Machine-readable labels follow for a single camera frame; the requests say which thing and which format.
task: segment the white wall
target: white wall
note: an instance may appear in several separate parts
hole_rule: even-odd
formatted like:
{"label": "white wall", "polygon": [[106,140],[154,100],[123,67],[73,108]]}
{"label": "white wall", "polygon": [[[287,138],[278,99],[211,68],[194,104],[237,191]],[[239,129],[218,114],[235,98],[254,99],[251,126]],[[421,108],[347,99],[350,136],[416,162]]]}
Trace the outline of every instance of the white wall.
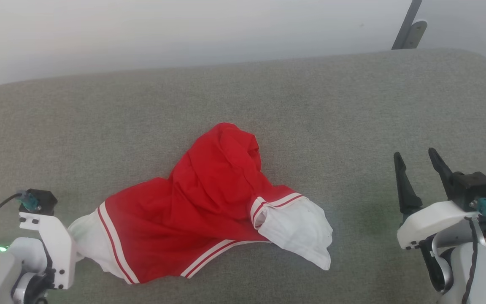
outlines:
{"label": "white wall", "polygon": [[459,48],[486,56],[486,0],[423,0],[428,27],[417,48]]}
{"label": "white wall", "polygon": [[0,0],[0,84],[388,50],[410,0]]}

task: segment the gray sofa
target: gray sofa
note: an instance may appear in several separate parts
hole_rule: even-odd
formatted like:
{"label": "gray sofa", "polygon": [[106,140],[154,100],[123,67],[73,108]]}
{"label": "gray sofa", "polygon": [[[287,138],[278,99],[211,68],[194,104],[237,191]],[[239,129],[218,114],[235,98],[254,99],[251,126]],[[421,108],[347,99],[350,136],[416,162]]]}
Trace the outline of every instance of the gray sofa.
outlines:
{"label": "gray sofa", "polygon": [[[222,254],[192,279],[127,285],[93,261],[75,303],[421,303],[438,297],[418,251],[399,248],[393,153],[425,205],[445,200],[427,149],[454,171],[486,174],[486,58],[399,50],[212,67],[125,71],[0,86],[0,202],[17,189],[52,191],[69,225],[110,194],[156,176],[202,133],[232,122],[256,135],[263,172],[311,198],[334,229],[322,271],[271,244]],[[0,244],[18,229],[0,210]],[[483,278],[475,277],[474,284]]]}

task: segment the white stripe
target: white stripe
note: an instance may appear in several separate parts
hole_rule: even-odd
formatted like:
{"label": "white stripe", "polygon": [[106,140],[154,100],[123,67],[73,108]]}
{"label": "white stripe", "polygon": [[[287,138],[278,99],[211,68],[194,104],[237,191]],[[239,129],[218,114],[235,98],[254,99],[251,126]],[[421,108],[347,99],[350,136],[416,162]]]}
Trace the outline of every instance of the white stripe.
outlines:
{"label": "white stripe", "polygon": [[297,192],[294,192],[292,194],[286,195],[284,198],[280,198],[280,199],[278,199],[276,201],[273,201],[273,202],[267,202],[266,200],[264,200],[264,198],[262,198],[261,196],[258,196],[256,198],[256,200],[254,200],[254,202],[252,203],[252,206],[251,206],[251,221],[252,221],[252,225],[255,225],[256,219],[258,218],[258,216],[260,214],[256,214],[256,216],[254,218],[253,218],[253,215],[254,215],[254,213],[256,212],[256,210],[260,207],[260,205],[263,202],[266,202],[266,204],[275,207],[275,206],[278,206],[278,205],[281,205],[281,204],[284,204],[284,203],[288,202],[292,198],[297,198],[300,195],[301,194],[299,194]]}
{"label": "white stripe", "polygon": [[106,224],[106,227],[108,228],[107,232],[112,237],[112,241],[113,241],[114,247],[116,249],[117,258],[119,260],[119,263],[123,267],[124,272],[127,272],[127,275],[129,275],[129,277],[131,277],[131,280],[134,283],[140,283],[140,281],[136,277],[135,273],[132,271],[129,264],[127,264],[127,260],[125,260],[125,255],[123,254],[123,248],[121,247],[121,242],[119,241],[119,237],[117,235],[116,227],[114,227],[112,220],[110,219],[110,216],[108,216],[108,211],[106,211],[106,205],[104,205],[104,202],[102,204],[100,204],[99,210],[100,210],[100,215],[102,215],[104,223]]}
{"label": "white stripe", "polygon": [[254,215],[254,213],[256,212],[258,207],[260,206],[260,204],[262,204],[263,202],[265,202],[265,200],[261,196],[258,196],[254,200],[254,203],[252,203],[252,206],[251,206],[251,220],[252,220],[252,216]]}
{"label": "white stripe", "polygon": [[[224,245],[229,244],[230,242],[233,242],[233,241],[230,241],[230,240],[227,240],[227,241],[228,242],[226,242]],[[189,276],[187,278],[190,279],[191,277],[193,277],[193,275],[195,275],[200,269],[202,269],[204,266],[206,266],[206,264],[208,264],[209,262],[211,262],[211,260],[213,260],[214,258],[216,258],[217,256],[219,256],[220,254],[222,254],[226,250],[229,250],[233,246],[239,246],[239,245],[250,244],[250,243],[270,243],[270,241],[241,241],[241,242],[236,242],[234,244],[231,244],[230,246],[226,246],[222,250],[219,250],[219,252],[217,252],[216,254],[210,256],[207,260],[205,260],[199,267],[197,267],[193,272],[191,272],[191,274],[189,274]]]}
{"label": "white stripe", "polygon": [[268,204],[270,204],[271,206],[278,206],[278,205],[284,204],[284,203],[288,202],[289,200],[291,200],[292,198],[296,198],[296,197],[298,197],[300,195],[301,194],[299,194],[297,192],[294,192],[294,193],[288,194],[284,198],[281,198],[281,199],[276,200],[274,202],[268,202]]}
{"label": "white stripe", "polygon": [[211,247],[210,250],[204,252],[204,254],[202,254],[201,256],[199,256],[196,261],[194,261],[191,266],[187,267],[187,269],[185,269],[185,271],[183,273],[181,273],[181,276],[182,277],[185,277],[187,275],[187,273],[189,273],[189,271],[192,270],[192,268],[194,268],[196,265],[198,265],[201,261],[203,261],[205,258],[208,257],[208,255],[212,254],[213,252],[215,252],[215,250],[217,250],[218,248],[226,245],[226,244],[229,244],[230,242],[233,242],[233,240],[224,240],[224,241],[220,241],[218,244],[216,244],[215,246]]}

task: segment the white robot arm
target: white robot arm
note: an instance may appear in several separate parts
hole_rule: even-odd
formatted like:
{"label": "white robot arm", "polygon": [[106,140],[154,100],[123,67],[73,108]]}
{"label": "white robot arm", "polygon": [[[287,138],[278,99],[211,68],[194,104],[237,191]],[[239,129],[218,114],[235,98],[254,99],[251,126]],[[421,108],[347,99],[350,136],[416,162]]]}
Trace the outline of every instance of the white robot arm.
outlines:
{"label": "white robot arm", "polygon": [[19,237],[0,251],[0,304],[46,304],[48,289],[73,285],[77,247],[54,217],[51,192],[29,189],[13,198],[22,203],[20,228],[39,231],[41,240]]}
{"label": "white robot arm", "polygon": [[421,251],[430,281],[442,294],[438,304],[486,304],[486,176],[452,173],[433,148],[429,156],[449,200],[421,208],[395,153],[403,213],[397,240],[404,250]]}

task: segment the red stripe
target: red stripe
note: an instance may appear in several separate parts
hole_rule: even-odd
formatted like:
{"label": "red stripe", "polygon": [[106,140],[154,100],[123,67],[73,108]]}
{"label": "red stripe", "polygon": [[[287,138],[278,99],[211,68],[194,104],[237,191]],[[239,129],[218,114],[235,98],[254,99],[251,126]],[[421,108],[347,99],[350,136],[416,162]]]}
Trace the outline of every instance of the red stripe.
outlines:
{"label": "red stripe", "polygon": [[194,266],[194,268],[192,268],[192,270],[191,270],[191,271],[189,271],[189,273],[187,273],[187,275],[186,275],[185,277],[186,277],[186,278],[189,278],[189,275],[191,275],[191,273],[192,273],[193,271],[195,271],[195,270],[196,270],[196,268],[200,267],[200,265],[201,265],[201,264],[203,264],[205,261],[207,261],[207,260],[208,260],[208,258],[211,258],[211,256],[213,256],[214,254],[216,254],[216,253],[217,253],[217,252],[219,252],[220,250],[223,250],[224,248],[226,248],[226,247],[228,247],[228,246],[230,246],[230,245],[232,245],[232,244],[234,244],[234,243],[237,243],[237,241],[230,242],[230,243],[228,243],[228,244],[226,244],[226,245],[224,245],[224,246],[222,246],[222,247],[218,248],[217,250],[215,250],[215,251],[214,251],[212,254],[208,255],[208,257],[206,257],[204,260],[202,260],[201,262],[199,262],[199,263],[198,263],[198,265]]}
{"label": "red stripe", "polygon": [[[274,208],[278,208],[280,206],[284,206],[285,204],[297,199],[297,198],[300,198],[301,196],[303,195],[298,195],[296,196],[295,198],[292,198],[291,200],[288,200],[287,202],[284,202],[280,205],[277,205],[277,206],[273,206]],[[262,202],[262,204],[260,204],[260,206],[258,207],[258,209],[256,209],[256,211],[254,212],[254,214],[252,215],[252,223],[254,224],[254,218],[256,217],[256,214],[258,214],[258,211],[260,211],[260,209],[262,209],[262,207],[264,206],[264,204],[266,204],[267,202]]]}
{"label": "red stripe", "polygon": [[127,271],[125,271],[125,269],[123,269],[123,266],[121,266],[121,263],[119,262],[119,258],[117,258],[116,245],[114,244],[114,242],[112,240],[112,236],[110,235],[110,231],[108,231],[108,227],[106,227],[106,223],[104,223],[104,219],[103,219],[102,214],[100,214],[100,207],[97,208],[97,212],[99,214],[100,221],[103,223],[104,230],[106,230],[106,233],[108,233],[108,237],[110,238],[110,243],[112,243],[113,255],[116,257],[116,262],[119,265],[119,268],[121,269],[121,271],[123,271],[123,273],[125,274],[125,276],[127,277],[127,279],[129,279],[129,282],[135,284],[133,282],[133,280],[131,279],[131,277],[129,277],[129,275],[127,274]]}

